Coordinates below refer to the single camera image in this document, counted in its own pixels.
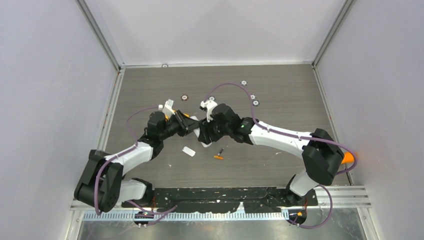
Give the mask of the white remote control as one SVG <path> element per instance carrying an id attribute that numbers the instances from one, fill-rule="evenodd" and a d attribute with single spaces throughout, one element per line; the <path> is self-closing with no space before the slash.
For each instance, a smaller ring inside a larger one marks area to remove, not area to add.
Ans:
<path id="1" fill-rule="evenodd" d="M 192 120 L 196 120 L 196 121 L 198 121 L 199 119 L 196 117 L 196 116 L 190 116 L 189 117 L 190 119 L 192 119 Z M 197 138 L 199 138 L 200 137 L 200 128 L 198 127 L 198 128 L 196 128 L 196 129 L 194 129 L 193 130 L 193 132 L 195 133 L 195 135 L 196 135 L 196 137 Z M 204 148 L 208 148 L 208 147 L 210 147 L 212 144 L 211 143 L 209 143 L 209 144 L 206 144 L 206 143 L 204 143 L 204 142 L 202 142 L 202 141 L 200 141 L 199 139 L 198 139 L 198 141 L 201 143 L 201 145 L 204 147 Z"/>

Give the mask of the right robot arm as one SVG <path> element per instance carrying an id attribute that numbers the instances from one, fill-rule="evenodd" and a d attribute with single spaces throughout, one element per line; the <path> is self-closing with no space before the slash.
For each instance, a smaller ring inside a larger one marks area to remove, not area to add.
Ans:
<path id="1" fill-rule="evenodd" d="M 299 157 L 304 169 L 295 174 L 283 193 L 290 206 L 299 205 L 318 185 L 330 186 L 344 153 L 323 129 L 296 132 L 278 128 L 252 117 L 239 117 L 231 107 L 208 100 L 200 103 L 206 118 L 199 122 L 198 141 L 205 147 L 228 136 L 237 143 L 266 146 Z"/>

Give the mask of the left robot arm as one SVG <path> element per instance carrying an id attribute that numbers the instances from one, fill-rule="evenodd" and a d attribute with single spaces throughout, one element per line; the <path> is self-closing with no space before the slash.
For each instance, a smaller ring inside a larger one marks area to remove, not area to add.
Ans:
<path id="1" fill-rule="evenodd" d="M 199 128 L 199 120 L 181 111 L 166 116 L 161 111 L 150 114 L 143 135 L 134 144 L 115 154 L 92 149 L 87 164 L 75 187 L 73 197 L 93 208 L 97 214 L 107 213 L 116 204 L 135 201 L 141 207 L 153 202 L 153 186 L 140 178 L 125 180 L 135 167 L 156 158 L 164 148 L 164 140 L 174 135 L 184 137 Z"/>

